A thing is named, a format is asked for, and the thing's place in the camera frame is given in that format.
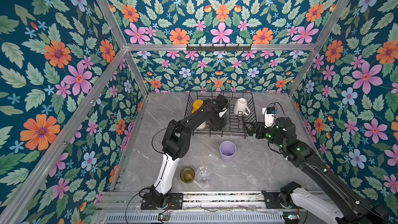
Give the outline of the cream ceramic mug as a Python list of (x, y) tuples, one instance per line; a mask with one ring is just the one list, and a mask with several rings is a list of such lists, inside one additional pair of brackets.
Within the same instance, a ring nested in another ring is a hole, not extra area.
[(251, 110), (248, 108), (247, 100), (245, 98), (239, 98), (235, 102), (234, 114), (237, 116), (249, 116)]

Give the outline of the yellow plastic cup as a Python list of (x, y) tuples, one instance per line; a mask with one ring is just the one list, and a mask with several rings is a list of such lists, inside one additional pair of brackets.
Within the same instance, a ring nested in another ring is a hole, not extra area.
[(197, 110), (201, 108), (203, 105), (203, 100), (195, 100), (193, 103), (193, 109), (192, 109), (192, 114), (195, 113)]

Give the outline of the lilac plastic cup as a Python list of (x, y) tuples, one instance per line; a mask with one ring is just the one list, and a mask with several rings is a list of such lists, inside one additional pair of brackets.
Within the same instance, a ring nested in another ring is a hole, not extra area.
[(219, 147), (220, 157), (223, 162), (230, 162), (234, 158), (237, 148), (231, 141), (224, 141)]

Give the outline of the clear glass cup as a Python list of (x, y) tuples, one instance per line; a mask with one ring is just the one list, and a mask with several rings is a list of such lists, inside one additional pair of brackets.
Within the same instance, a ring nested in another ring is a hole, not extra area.
[(200, 184), (208, 184), (211, 180), (211, 170), (206, 166), (201, 166), (196, 170), (196, 181)]

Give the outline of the olive green glass cup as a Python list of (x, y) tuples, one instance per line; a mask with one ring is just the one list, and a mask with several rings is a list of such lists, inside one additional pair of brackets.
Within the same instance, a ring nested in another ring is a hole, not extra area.
[(185, 167), (181, 170), (180, 172), (180, 179), (184, 182), (184, 183), (191, 183), (194, 181), (195, 178), (195, 171), (193, 168), (191, 167)]

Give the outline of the red and white mug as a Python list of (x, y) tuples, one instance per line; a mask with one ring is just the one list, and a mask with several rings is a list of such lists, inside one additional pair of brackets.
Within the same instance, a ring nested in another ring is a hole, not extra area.
[(204, 121), (203, 123), (201, 123), (198, 127), (197, 130), (203, 130), (206, 128), (206, 122)]

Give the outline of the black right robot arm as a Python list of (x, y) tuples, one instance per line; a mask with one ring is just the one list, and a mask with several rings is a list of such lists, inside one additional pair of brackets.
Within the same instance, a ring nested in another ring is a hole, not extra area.
[(279, 202), (282, 207), (300, 207), (327, 224), (387, 224), (388, 211), (372, 205), (349, 188), (320, 159), (306, 143), (297, 139), (295, 125), (290, 118), (277, 118), (271, 126), (264, 122), (244, 122), (249, 136), (266, 139), (278, 146), (285, 160), (308, 175), (331, 199), (331, 203), (305, 190), (292, 181), (281, 187)]

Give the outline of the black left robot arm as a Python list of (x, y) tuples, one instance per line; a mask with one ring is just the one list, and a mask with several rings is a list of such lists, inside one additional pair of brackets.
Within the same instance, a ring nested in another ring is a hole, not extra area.
[(188, 117), (169, 122), (162, 140), (162, 165), (157, 179), (143, 197), (141, 209), (164, 209), (171, 204), (173, 177), (180, 159), (189, 151), (194, 131), (204, 122), (209, 122), (214, 130), (222, 131), (227, 122), (220, 114), (228, 108), (229, 100), (219, 94), (215, 99), (205, 99)]

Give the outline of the small green circuit board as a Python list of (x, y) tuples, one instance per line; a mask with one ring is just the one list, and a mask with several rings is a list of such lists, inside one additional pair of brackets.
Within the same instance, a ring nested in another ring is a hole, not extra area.
[(167, 214), (160, 213), (158, 215), (158, 221), (160, 221), (160, 222), (167, 222), (169, 220), (170, 220), (170, 217)]

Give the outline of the black wall hook rail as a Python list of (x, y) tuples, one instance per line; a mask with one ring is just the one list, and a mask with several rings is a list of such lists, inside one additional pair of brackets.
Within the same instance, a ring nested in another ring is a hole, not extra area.
[(252, 45), (241, 45), (241, 44), (197, 44), (197, 45), (187, 45), (186, 51), (226, 51), (226, 52), (237, 52), (237, 51), (250, 51)]

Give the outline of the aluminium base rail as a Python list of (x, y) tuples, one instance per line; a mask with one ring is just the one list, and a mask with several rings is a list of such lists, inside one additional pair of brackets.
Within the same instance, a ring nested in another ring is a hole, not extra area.
[[(331, 203), (322, 191), (309, 191)], [(134, 192), (104, 195), (95, 210), (93, 224), (285, 224), (285, 213), (298, 214), (299, 224), (327, 224), (300, 207), (282, 207), (278, 192), (262, 191), (185, 191), (164, 209), (142, 210), (143, 199)], [(160, 213), (170, 220), (158, 221)]]

